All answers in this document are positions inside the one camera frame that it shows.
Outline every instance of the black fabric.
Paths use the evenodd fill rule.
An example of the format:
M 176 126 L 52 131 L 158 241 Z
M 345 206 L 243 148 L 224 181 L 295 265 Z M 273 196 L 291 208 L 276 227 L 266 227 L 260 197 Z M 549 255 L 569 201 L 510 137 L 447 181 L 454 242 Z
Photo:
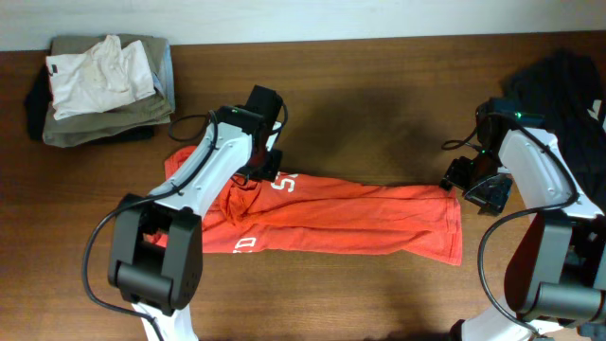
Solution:
M 42 141 L 45 129 L 48 104 L 53 100 L 48 80 L 48 69 L 43 65 L 36 80 L 26 96 L 24 105 L 27 115 L 27 134 L 35 141 Z M 109 144 L 149 139 L 153 137 L 153 126 L 132 128 L 114 136 L 103 137 L 89 142 L 90 144 Z
M 606 134 L 604 91 L 589 57 L 561 50 L 504 82 L 507 98 L 526 113 L 545 117 L 558 137 L 561 155 L 587 196 L 606 212 Z M 602 100 L 599 121 L 587 112 Z

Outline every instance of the folded clothing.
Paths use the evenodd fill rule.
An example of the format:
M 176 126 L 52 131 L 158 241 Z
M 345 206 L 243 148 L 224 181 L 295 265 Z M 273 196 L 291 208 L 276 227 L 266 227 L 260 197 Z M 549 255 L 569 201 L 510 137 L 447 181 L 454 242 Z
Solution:
M 193 153 L 165 163 L 167 178 Z M 266 249 L 382 255 L 406 250 L 460 265 L 460 206 L 438 186 L 365 186 L 281 173 L 274 183 L 229 181 L 202 222 L 206 253 Z M 153 242 L 166 246 L 168 236 Z
M 132 104 L 121 106 L 105 113 L 77 115 L 64 119 L 55 119 L 55 109 L 47 105 L 43 113 L 27 113 L 27 124 L 38 127 L 44 123 L 43 141 L 57 147 L 73 147 L 89 141 L 103 138 L 114 141 L 111 136 L 128 135 L 137 127 L 150 127 L 156 124 L 169 123 L 169 115 L 175 110 L 172 61 L 169 43 L 166 39 L 143 35 L 118 34 L 122 47 L 140 41 L 147 56 L 147 62 L 155 87 L 155 94 Z M 99 42 L 104 37 L 59 36 L 53 39 L 51 55 L 79 54 Z M 133 139 L 149 136 L 134 135 Z
M 102 113 L 147 98 L 155 91 L 140 41 L 121 49 L 108 35 L 81 54 L 46 57 L 55 119 Z

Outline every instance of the white wall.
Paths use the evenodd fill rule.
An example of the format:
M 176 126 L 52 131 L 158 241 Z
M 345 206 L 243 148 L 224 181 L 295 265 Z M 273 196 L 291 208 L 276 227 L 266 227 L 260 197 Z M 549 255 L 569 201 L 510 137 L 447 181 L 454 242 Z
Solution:
M 174 45 L 606 29 L 605 0 L 0 0 L 0 50 L 57 34 Z

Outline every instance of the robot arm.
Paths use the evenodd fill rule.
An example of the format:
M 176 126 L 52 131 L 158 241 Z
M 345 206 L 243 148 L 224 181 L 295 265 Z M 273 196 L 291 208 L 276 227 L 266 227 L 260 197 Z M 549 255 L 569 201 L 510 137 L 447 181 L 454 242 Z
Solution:
M 235 173 L 246 181 L 274 181 L 281 152 L 272 148 L 282 107 L 275 91 L 255 86 L 246 105 L 211 112 L 194 153 L 147 197 L 157 199 L 139 205 L 143 198 L 128 194 L 118 207 L 124 209 L 116 216 L 108 279 L 136 311 L 153 316 L 156 330 L 144 321 L 150 340 L 158 334 L 197 340 L 188 304 L 203 270 L 201 220 Z M 144 238 L 158 231 L 168 233 L 166 248 Z
M 533 335 L 521 327 L 525 323 L 543 334 L 603 325 L 606 316 L 603 213 L 572 176 L 558 138 L 541 129 L 539 117 L 512 109 L 503 99 L 480 106 L 474 132 L 482 146 L 472 145 L 478 156 L 455 160 L 442 181 L 444 188 L 464 189 L 465 199 L 482 207 L 480 213 L 497 215 L 508 199 L 510 174 L 530 208 L 526 212 L 536 213 L 529 215 L 531 226 L 509 263 L 505 299 L 459 326 L 461 340 L 527 340 Z M 507 320 L 497 305 L 522 323 Z

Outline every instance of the crumpled white cloth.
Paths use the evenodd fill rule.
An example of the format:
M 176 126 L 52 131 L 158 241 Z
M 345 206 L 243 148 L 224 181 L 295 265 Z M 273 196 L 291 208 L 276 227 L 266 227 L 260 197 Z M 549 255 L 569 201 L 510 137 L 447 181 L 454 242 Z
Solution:
M 46 57 L 55 119 L 103 113 L 155 94 L 141 41 L 120 48 L 120 39 L 105 41 L 82 54 Z

